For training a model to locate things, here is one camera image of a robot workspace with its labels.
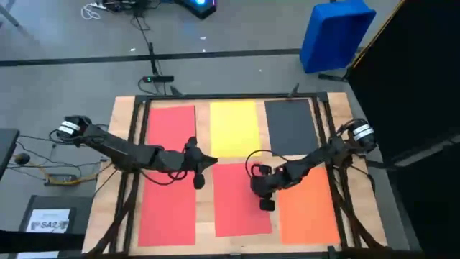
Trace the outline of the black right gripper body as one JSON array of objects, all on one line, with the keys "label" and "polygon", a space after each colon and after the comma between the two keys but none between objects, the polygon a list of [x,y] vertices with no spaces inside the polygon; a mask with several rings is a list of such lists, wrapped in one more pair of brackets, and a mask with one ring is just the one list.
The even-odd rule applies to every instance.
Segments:
[{"label": "black right gripper body", "polygon": [[251,190],[261,198],[267,198],[271,193],[284,189],[288,185],[288,178],[281,166],[273,168],[255,163],[251,166],[250,174]]}]

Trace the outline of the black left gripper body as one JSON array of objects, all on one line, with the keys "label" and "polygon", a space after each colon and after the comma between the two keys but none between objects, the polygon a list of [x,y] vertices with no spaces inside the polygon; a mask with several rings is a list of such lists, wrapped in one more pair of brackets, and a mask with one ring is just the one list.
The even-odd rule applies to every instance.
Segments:
[{"label": "black left gripper body", "polygon": [[201,149],[198,147],[196,137],[190,137],[184,145],[184,161],[182,169],[184,171],[194,171],[195,173],[203,172],[203,156]]}]

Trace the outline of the yellow paper sheet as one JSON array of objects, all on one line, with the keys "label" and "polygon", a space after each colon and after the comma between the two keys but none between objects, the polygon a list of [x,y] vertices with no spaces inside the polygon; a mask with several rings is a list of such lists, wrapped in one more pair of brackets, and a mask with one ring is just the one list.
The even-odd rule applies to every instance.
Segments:
[{"label": "yellow paper sheet", "polygon": [[254,101],[215,101],[210,105],[211,154],[242,158],[261,148]]}]

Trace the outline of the red paper sheet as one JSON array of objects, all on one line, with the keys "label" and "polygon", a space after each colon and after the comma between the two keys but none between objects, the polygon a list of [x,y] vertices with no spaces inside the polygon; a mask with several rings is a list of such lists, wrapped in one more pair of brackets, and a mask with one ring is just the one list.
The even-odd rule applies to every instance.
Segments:
[{"label": "red paper sheet", "polygon": [[147,171],[144,181],[138,246],[196,243],[196,190],[193,175],[173,181],[167,174]]},{"label": "red paper sheet", "polygon": [[217,237],[272,233],[270,213],[259,208],[244,164],[217,164],[212,174]]},{"label": "red paper sheet", "polygon": [[153,108],[147,123],[147,144],[166,150],[182,151],[190,137],[196,135],[194,106]]}]

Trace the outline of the orange paper sheet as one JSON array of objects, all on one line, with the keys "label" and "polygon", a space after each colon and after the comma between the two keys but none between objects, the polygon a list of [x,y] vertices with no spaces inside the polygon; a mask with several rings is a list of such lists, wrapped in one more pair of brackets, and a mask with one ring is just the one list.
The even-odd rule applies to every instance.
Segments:
[{"label": "orange paper sheet", "polygon": [[285,245],[337,245],[336,215],[325,168],[317,167],[296,186],[277,194],[280,235]]}]

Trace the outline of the black paper sheet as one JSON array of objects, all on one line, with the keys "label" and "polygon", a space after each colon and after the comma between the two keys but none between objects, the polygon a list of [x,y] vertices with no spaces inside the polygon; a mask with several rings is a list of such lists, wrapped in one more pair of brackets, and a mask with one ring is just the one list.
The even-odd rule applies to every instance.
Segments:
[{"label": "black paper sheet", "polygon": [[318,148],[307,99],[272,100],[264,106],[272,151],[279,155],[307,155]]}]

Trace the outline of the black case white label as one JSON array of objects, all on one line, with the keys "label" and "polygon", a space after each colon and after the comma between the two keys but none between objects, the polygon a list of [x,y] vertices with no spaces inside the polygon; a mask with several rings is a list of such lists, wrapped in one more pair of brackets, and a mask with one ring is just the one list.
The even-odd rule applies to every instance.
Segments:
[{"label": "black case white label", "polygon": [[92,198],[82,196],[31,196],[22,221],[20,231],[25,231],[33,209],[74,209],[70,232],[85,234],[88,225]]}]

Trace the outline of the black floor outlet box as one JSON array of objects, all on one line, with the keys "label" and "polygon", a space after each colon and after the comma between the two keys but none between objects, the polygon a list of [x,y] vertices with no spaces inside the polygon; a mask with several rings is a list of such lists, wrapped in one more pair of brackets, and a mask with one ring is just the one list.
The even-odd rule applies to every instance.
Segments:
[{"label": "black floor outlet box", "polygon": [[76,175],[51,173],[44,182],[45,186],[72,186],[78,183]]}]

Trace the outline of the black device blue light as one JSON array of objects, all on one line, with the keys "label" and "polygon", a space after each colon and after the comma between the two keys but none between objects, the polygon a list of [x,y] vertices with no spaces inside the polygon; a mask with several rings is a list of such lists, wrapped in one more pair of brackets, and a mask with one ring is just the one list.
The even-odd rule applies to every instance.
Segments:
[{"label": "black device blue light", "polygon": [[174,2],[201,20],[217,10],[217,0],[174,0]]}]

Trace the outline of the blue plastic bin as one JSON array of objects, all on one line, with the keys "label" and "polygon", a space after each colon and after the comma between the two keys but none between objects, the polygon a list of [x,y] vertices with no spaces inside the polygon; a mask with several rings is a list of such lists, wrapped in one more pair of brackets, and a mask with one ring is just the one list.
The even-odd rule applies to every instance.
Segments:
[{"label": "blue plastic bin", "polygon": [[306,73],[347,67],[376,16],[363,0],[317,4],[300,49]]}]

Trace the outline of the black electronics pile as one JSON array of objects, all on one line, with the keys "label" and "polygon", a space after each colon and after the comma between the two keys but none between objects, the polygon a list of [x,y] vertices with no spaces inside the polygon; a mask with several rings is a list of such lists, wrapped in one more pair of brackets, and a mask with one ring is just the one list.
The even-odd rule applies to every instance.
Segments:
[{"label": "black electronics pile", "polygon": [[152,0],[101,0],[104,7],[112,12],[131,12],[138,17],[147,10]]}]

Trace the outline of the black horizontal bar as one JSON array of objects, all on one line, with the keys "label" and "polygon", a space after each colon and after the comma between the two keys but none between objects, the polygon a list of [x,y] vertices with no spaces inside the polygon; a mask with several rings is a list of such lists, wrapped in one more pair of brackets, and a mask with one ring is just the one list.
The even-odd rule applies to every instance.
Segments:
[{"label": "black horizontal bar", "polygon": [[0,254],[77,250],[84,240],[84,234],[0,230]]}]

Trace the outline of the black desk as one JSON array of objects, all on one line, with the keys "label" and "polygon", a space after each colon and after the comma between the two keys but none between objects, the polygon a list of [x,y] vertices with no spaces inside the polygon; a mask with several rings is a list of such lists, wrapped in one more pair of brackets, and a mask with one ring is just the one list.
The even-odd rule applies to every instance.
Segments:
[{"label": "black desk", "polygon": [[12,158],[18,136],[18,129],[0,128],[0,180]]}]

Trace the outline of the black partition panel yellow edge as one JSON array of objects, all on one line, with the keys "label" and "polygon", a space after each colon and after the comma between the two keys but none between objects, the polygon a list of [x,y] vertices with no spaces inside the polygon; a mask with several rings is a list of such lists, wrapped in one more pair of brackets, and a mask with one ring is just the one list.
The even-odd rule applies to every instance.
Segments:
[{"label": "black partition panel yellow edge", "polygon": [[403,0],[349,85],[421,250],[460,259],[460,0]]}]

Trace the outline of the black metal table frame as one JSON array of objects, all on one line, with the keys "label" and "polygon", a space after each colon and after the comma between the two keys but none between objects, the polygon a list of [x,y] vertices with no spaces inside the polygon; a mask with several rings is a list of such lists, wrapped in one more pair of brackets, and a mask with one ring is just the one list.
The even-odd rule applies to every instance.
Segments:
[{"label": "black metal table frame", "polygon": [[[216,94],[176,96],[119,96],[116,98],[109,132],[124,139],[141,142],[147,138],[147,116],[150,109],[174,106],[195,107],[195,132],[199,147],[205,153],[211,152],[210,105],[215,101],[254,101],[257,106],[259,139],[262,147],[270,146],[269,130],[265,116],[265,102],[286,100],[286,94]],[[331,187],[340,181],[336,171],[326,171]],[[280,235],[280,208],[278,197],[276,210],[271,215],[272,233],[236,237],[217,237],[213,202],[213,175],[205,173],[206,184],[196,190],[195,244],[179,246],[138,246],[140,230],[143,177],[117,172],[113,166],[103,168],[98,178],[96,194],[91,207],[88,228],[83,243],[83,252],[95,248],[116,216],[118,205],[125,201],[130,192],[136,194],[136,204],[120,224],[119,231],[107,245],[107,250],[126,253],[136,258],[294,258],[295,256],[325,257],[328,247],[340,249],[342,245],[353,245],[351,225],[344,211],[333,203],[340,243],[337,245],[285,245]]]}]

